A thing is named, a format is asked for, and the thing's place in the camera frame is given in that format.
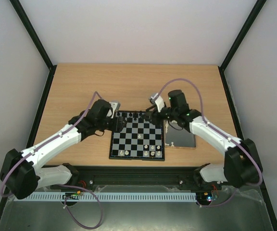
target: cable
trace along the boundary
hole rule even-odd
[[[162,87],[162,89],[159,91],[159,94],[156,96],[156,98],[155,98],[154,100],[156,100],[156,99],[161,95],[162,91],[167,87],[167,85],[169,85],[169,84],[171,84],[171,83],[173,83],[173,82],[175,82],[175,81],[185,81],[185,82],[191,84],[191,85],[195,88],[195,90],[196,90],[196,92],[197,92],[197,94],[198,94],[198,97],[199,97],[199,99],[200,99],[200,103],[201,103],[201,117],[202,117],[204,123],[205,123],[208,127],[210,127],[213,131],[215,131],[215,132],[218,133],[219,135],[223,136],[225,139],[228,139],[228,136],[227,136],[227,135],[225,135],[225,134],[222,133],[220,130],[218,130],[217,128],[215,128],[214,126],[212,126],[212,125],[211,125],[210,123],[208,123],[208,121],[206,120],[206,118],[205,118],[205,116],[204,116],[204,112],[203,112],[203,104],[202,104],[202,97],[201,97],[200,90],[199,90],[199,89],[197,88],[197,86],[196,86],[193,82],[191,82],[190,80],[185,79],[185,78],[176,78],[176,79],[173,79],[173,80],[168,81],[168,82]],[[261,172],[260,168],[258,167],[257,163],[254,161],[254,159],[251,157],[251,155],[250,155],[240,144],[238,144],[238,143],[237,143],[236,141],[234,141],[233,139],[231,139],[230,141],[231,141],[234,145],[236,145],[238,148],[240,148],[241,151],[244,152],[244,154],[245,154],[245,155],[248,157],[248,159],[252,162],[252,164],[254,165],[254,167],[256,168],[256,170],[257,170],[257,172],[258,172],[258,175],[259,175],[259,180],[258,180],[258,182],[257,182],[257,183],[247,183],[247,184],[248,184],[248,185],[251,185],[251,186],[259,186],[259,185],[261,185],[261,183],[263,182],[263,175],[262,175],[262,172]]]
[[[32,154],[29,153],[29,154],[27,154],[26,156],[24,156],[24,157],[23,157],[22,159],[20,159],[20,160],[12,167],[12,169],[10,169],[10,171],[7,173],[7,175],[5,176],[5,178],[4,178],[3,182],[2,182],[2,186],[1,186],[1,188],[0,188],[0,195],[1,195],[1,197],[9,197],[9,196],[11,196],[11,195],[13,194],[12,192],[10,192],[10,193],[8,193],[8,194],[4,194],[4,187],[5,187],[5,184],[6,184],[7,180],[8,180],[8,178],[10,177],[10,175],[15,171],[15,169],[16,169],[23,161],[25,161],[27,158],[29,158],[31,155],[32,155]]]
[[[231,199],[233,199],[233,197],[234,197],[234,195],[236,194],[236,192],[237,192],[237,188],[235,188],[235,190],[233,191],[233,193],[230,195],[230,197],[229,197],[227,200],[225,200],[224,202],[219,203],[219,204],[217,204],[217,205],[201,205],[198,201],[197,201],[196,203],[197,203],[200,207],[203,207],[203,208],[222,206],[222,205],[225,205],[225,204],[227,204],[228,202],[230,202]]]
[[[101,137],[101,136],[103,136],[104,135],[104,131],[102,132],[102,134],[101,135],[98,135],[98,134],[94,134],[95,136],[99,136],[99,137]]]
[[[82,185],[83,185],[83,188],[86,188],[86,182],[85,182],[85,181],[80,180],[78,183],[79,183],[79,184],[82,184]]]
[[[171,121],[168,122],[168,125],[171,126],[173,129],[175,129],[175,130],[177,130],[177,131],[182,131],[182,130],[183,130],[183,128],[182,128],[182,129],[177,129],[177,128],[175,128],[175,127],[171,124]]]
[[[84,229],[86,229],[86,230],[93,230],[93,229],[98,228],[98,227],[101,225],[101,222],[102,222],[102,219],[103,219],[103,208],[102,208],[102,205],[101,205],[101,203],[100,203],[98,197],[97,197],[92,191],[90,191],[90,190],[88,190],[88,189],[84,189],[84,188],[82,188],[82,187],[72,186],[72,185],[66,185],[66,184],[58,184],[58,185],[59,185],[59,186],[62,186],[62,187],[66,187],[66,188],[73,188],[73,189],[84,190],[84,191],[90,193],[90,194],[97,200],[97,202],[98,202],[98,204],[99,204],[99,207],[100,207],[100,211],[101,211],[101,217],[100,217],[100,220],[99,220],[98,224],[95,225],[94,227],[85,226],[85,225],[81,224],[79,221],[77,221],[77,219],[76,219],[76,218],[73,216],[73,214],[70,212],[70,209],[68,208],[68,206],[67,206],[67,204],[66,204],[67,199],[69,199],[69,197],[66,197],[66,198],[65,198],[65,201],[64,201],[63,205],[64,205],[64,208],[65,208],[65,209],[67,210],[67,212],[69,213],[69,215],[71,216],[72,220],[73,220],[78,226],[80,226],[81,228],[84,228]]]
[[[74,127],[86,116],[86,114],[87,114],[89,108],[91,107],[91,104],[93,103],[93,101],[94,101],[96,95],[98,95],[98,97],[99,97],[100,99],[102,99],[102,97],[99,95],[99,93],[95,91],[94,94],[92,95],[92,98],[91,98],[91,100],[90,100],[90,102],[89,102],[89,104],[88,104],[86,110],[84,111],[84,113],[81,115],[81,117],[78,119],[78,121],[76,121],[70,128],[68,128],[66,131],[63,131],[63,132],[62,132],[62,135],[66,134],[66,133],[69,132],[71,129],[73,129],[73,128],[74,128]],[[34,152],[34,153],[37,152],[40,148],[42,148],[43,146],[47,145],[48,143],[52,142],[53,140],[55,140],[55,139],[57,139],[57,138],[59,138],[59,137],[60,137],[60,135],[56,135],[56,136],[52,137],[51,139],[47,140],[46,142],[42,143],[42,144],[39,145],[37,148],[35,148],[35,149],[33,150],[33,152]],[[12,195],[12,193],[9,193],[9,194],[4,194],[4,193],[3,193],[5,184],[6,184],[7,180],[8,180],[8,178],[10,177],[10,175],[15,171],[15,169],[16,169],[23,161],[25,161],[28,157],[30,157],[31,155],[32,155],[32,153],[28,153],[26,156],[24,156],[22,159],[20,159],[20,160],[10,169],[10,171],[7,173],[7,175],[5,176],[5,178],[4,178],[3,182],[2,182],[2,186],[1,186],[1,188],[0,188],[0,195],[1,195],[1,197],[8,197],[8,196]]]
[[[218,195],[219,195],[219,192],[218,192],[217,188],[215,187],[215,185],[214,185],[214,184],[212,184],[211,186],[213,186],[213,188],[214,188],[211,192],[216,191],[216,195],[218,196]]]

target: black joint housing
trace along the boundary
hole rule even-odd
[[[78,132],[81,133],[81,141],[88,136],[94,135],[97,130],[111,129],[112,119],[107,117],[110,110],[113,111],[109,102],[102,99],[95,101],[86,116],[76,125]],[[83,112],[74,116],[68,121],[68,124],[75,124],[82,114]]]
[[[173,90],[168,93],[172,108],[178,108],[180,114],[189,110],[185,94],[181,90]]]
[[[69,163],[63,163],[63,165],[67,169],[69,169],[72,174],[70,180],[66,184],[75,186],[77,184],[77,182],[79,181],[79,175],[80,175],[79,171]]]
[[[15,149],[10,150],[6,154],[0,171],[1,181],[5,179],[12,167],[22,158],[21,153]],[[28,197],[38,186],[38,177],[35,174],[33,166],[26,160],[23,161],[10,175],[6,186],[18,199]]]
[[[246,139],[241,141],[241,146],[251,155],[262,172],[263,167],[255,143]],[[224,175],[228,182],[236,188],[240,188],[248,182],[256,183],[259,180],[257,169],[238,147],[228,148],[225,152]]]

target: metal surface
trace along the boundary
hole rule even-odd
[[[267,209],[269,217],[270,217],[272,227],[275,231],[277,231],[277,218],[275,216],[275,212],[273,210],[267,188],[262,188],[262,187],[264,187],[264,186],[261,186],[261,192],[262,192],[262,196],[263,196],[263,199],[264,199],[264,202],[266,205],[266,209]]]
[[[222,192],[221,200],[228,194]],[[245,189],[231,202],[217,208],[199,208],[195,203],[102,202],[103,224],[98,231],[271,231],[272,226],[261,200],[253,189]],[[100,218],[95,202],[72,206],[74,216],[93,226]],[[8,201],[0,231],[81,231],[60,202]]]
[[[178,126],[177,123],[170,122],[171,126],[169,126],[168,121],[164,122],[165,127],[165,146],[166,147],[189,147],[195,148],[196,141],[195,135],[187,132],[185,129],[182,129]]]
[[[64,201],[65,192],[34,192],[23,200],[14,201],[52,202]],[[196,194],[191,192],[96,192],[101,202],[196,202]],[[72,196],[69,202],[95,202],[96,199],[88,193],[82,196]]]

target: white arm segment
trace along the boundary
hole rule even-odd
[[[70,147],[71,145],[74,145],[76,143],[79,143],[81,141],[81,133],[77,132],[77,128],[72,128],[69,132],[67,132],[64,135],[61,135],[63,131],[70,128],[72,125],[65,125],[61,130],[56,132],[54,135],[50,136],[43,142],[36,144],[30,148],[22,150],[22,156],[25,156],[29,154],[30,152],[33,152],[35,148],[40,146],[42,143],[46,142],[47,140],[51,139],[52,137],[55,137],[58,135],[59,137],[55,140],[51,141],[44,147],[40,148],[39,151],[35,152],[32,156],[28,157],[26,160],[28,162],[33,161],[33,167],[35,169],[36,175],[38,175],[38,172],[40,169],[53,157],[55,157],[58,153],[62,152],[66,148]]]
[[[118,101],[112,101],[112,102],[110,102],[110,105],[112,107],[112,111],[109,111],[106,116],[113,119],[115,112],[119,110],[120,103]]]
[[[37,175],[40,177],[37,189],[54,184],[66,184],[72,176],[64,165],[42,168]]]
[[[154,99],[158,96],[158,94],[159,94],[159,93],[154,93],[154,94],[149,98],[149,100],[150,100],[151,103],[156,104],[158,112],[161,112],[161,110],[162,110],[162,108],[164,108],[165,104],[164,104],[164,100],[163,100],[163,98],[161,97],[161,95],[159,95],[159,97],[158,97],[156,100],[154,100]]]
[[[237,137],[233,137],[229,135],[228,133],[224,132],[214,124],[210,123],[213,127],[220,130],[222,133],[226,134],[228,137],[230,137],[232,140],[234,140],[237,143],[240,143],[241,139]],[[218,150],[223,156],[225,156],[225,152],[229,147],[235,147],[235,144],[233,144],[228,139],[222,137],[220,134],[212,130],[210,127],[207,126],[207,124],[204,123],[202,120],[202,117],[196,117],[193,119],[193,121],[190,123],[190,131],[194,135],[198,135],[199,137],[202,137],[205,141],[207,141],[210,145],[212,145],[216,150]]]
[[[200,174],[205,182],[212,182],[212,181],[227,182],[227,179],[224,175],[224,164],[217,164],[217,165],[209,164],[200,170]]]
[[[226,134],[232,140],[236,141],[237,143],[240,143],[241,139],[229,135],[228,133],[224,132],[223,130],[213,125],[212,123],[210,124],[213,127],[220,130],[222,133]],[[198,135],[199,137],[207,141],[216,150],[218,150],[223,156],[225,156],[225,152],[229,147],[235,147],[235,144],[233,144],[231,141],[222,137],[220,134],[218,134],[210,127],[208,127],[207,124],[205,124],[204,121],[202,120],[201,116],[193,119],[193,121],[190,123],[190,131],[194,135]],[[227,181],[224,175],[224,164],[217,164],[217,165],[209,164],[200,170],[200,174],[205,182]]]

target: white cable tray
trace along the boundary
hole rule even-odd
[[[64,201],[65,192],[34,192],[23,200],[15,201]],[[193,192],[96,192],[101,202],[196,202]],[[96,199],[85,192],[83,196],[73,196],[67,201],[95,202]]]

